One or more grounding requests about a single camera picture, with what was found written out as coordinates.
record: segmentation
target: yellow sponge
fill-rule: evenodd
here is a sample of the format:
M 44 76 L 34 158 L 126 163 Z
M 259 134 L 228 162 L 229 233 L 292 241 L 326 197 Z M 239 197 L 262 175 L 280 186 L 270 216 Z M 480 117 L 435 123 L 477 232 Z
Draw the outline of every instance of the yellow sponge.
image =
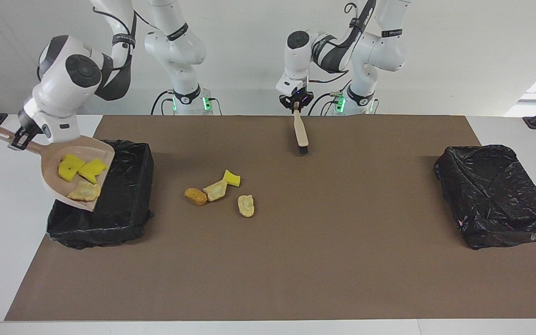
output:
M 101 174 L 102 170 L 108 169 L 109 167 L 105 165 L 100 159 L 95 158 L 90 161 L 88 164 L 85 164 L 78 170 L 78 174 L 86 178 L 92 184 L 96 184 L 96 176 Z
M 76 175 L 76 172 L 78 172 L 85 163 L 85 161 L 79 159 L 75 155 L 66 154 L 59 164 L 57 173 L 63 180 L 70 182 Z
M 235 174 L 230 173 L 229 170 L 225 170 L 225 176 L 223 177 L 223 180 L 226 181 L 229 185 L 239 187 L 241 183 L 241 176 L 236 176 Z

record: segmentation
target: dustpan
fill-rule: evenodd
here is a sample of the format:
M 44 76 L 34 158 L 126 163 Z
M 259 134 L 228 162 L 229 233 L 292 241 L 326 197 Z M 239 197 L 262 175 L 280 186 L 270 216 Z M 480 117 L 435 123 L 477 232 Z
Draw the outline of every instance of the dustpan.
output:
M 8 129 L 0 126 L 0 140 L 7 143 L 12 142 L 13 133 Z M 84 180 L 76 174 L 72 181 L 67 182 L 58 174 L 59 163 L 66 154 L 73 154 L 83 161 L 92 161 L 95 158 L 100 159 L 105 165 L 111 166 L 115 150 L 112 146 L 87 136 L 80 136 L 76 140 L 62 143 L 51 143 L 47 146 L 35 142 L 28 143 L 26 150 L 40 155 L 40 171 L 42 174 L 45 188 L 51 192 L 55 199 L 66 203 L 75 208 L 85 209 L 92 212 L 96 206 L 96 201 L 76 201 L 69 199 L 67 195 L 76 188 L 79 181 Z M 103 187 L 107 170 L 96 176 L 96 182 Z

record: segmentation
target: black trash bag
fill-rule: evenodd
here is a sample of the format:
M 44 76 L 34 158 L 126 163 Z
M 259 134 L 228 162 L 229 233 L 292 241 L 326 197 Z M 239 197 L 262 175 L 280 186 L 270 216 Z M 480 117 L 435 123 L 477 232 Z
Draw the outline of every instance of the black trash bag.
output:
M 154 161 L 147 143 L 104 140 L 115 157 L 93 212 L 55 200 L 47 233 L 70 248 L 113 246 L 140 238 L 153 216 L 148 209 Z
M 536 241 L 536 186 L 512 149 L 448 147 L 434 171 L 470 248 Z

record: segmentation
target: dustpan handle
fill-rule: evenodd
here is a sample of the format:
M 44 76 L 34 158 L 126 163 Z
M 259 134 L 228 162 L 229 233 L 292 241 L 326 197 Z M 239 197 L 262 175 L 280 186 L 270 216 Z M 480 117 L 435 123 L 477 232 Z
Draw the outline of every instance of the dustpan handle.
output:
M 15 134 L 8 129 L 0 126 L 0 140 L 10 143 L 12 142 L 14 135 Z M 36 142 L 29 142 L 28 146 L 26 147 L 26 150 L 35 154 L 39 154 L 43 150 L 43 148 L 44 146 L 41 144 L 38 144 Z

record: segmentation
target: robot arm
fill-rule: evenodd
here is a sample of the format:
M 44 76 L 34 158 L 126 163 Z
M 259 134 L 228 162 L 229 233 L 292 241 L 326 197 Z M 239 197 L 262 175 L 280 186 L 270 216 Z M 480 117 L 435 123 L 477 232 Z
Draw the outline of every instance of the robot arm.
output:
M 366 109 L 370 94 L 373 95 L 373 92 L 369 92 L 374 90 L 377 83 L 374 67 L 395 71 L 404 64 L 404 48 L 399 38 L 404 15 L 411 2 L 380 0 L 376 6 L 376 0 L 361 1 L 361 11 L 351 20 L 342 42 L 338 44 L 334 36 L 324 32 L 307 30 L 290 34 L 285 46 L 285 71 L 276 85 L 277 91 L 282 94 L 281 103 L 286 108 L 296 101 L 302 101 L 300 107 L 309 104 L 313 98 L 313 94 L 307 92 L 312 61 L 330 74 L 342 72 L 351 61 L 354 68 L 351 85 L 354 89 L 349 88 L 347 91 L 350 93 L 345 93 L 345 98 L 361 102 L 363 106 L 359 109 Z M 382 36 L 365 32 L 372 15 L 382 28 Z
M 131 0 L 91 2 L 97 8 L 93 11 L 104 14 L 113 30 L 111 57 L 72 36 L 52 38 L 39 57 L 37 72 L 41 81 L 18 114 L 21 127 L 10 148 L 26 149 L 37 134 L 45 134 L 49 142 L 75 140 L 80 136 L 76 110 L 92 95 L 115 100 L 127 92 L 135 45 Z
M 202 114 L 206 110 L 202 87 L 192 65 L 206 58 L 206 46 L 192 32 L 181 14 L 179 0 L 147 0 L 153 23 L 160 31 L 144 39 L 146 51 L 166 69 L 180 114 Z

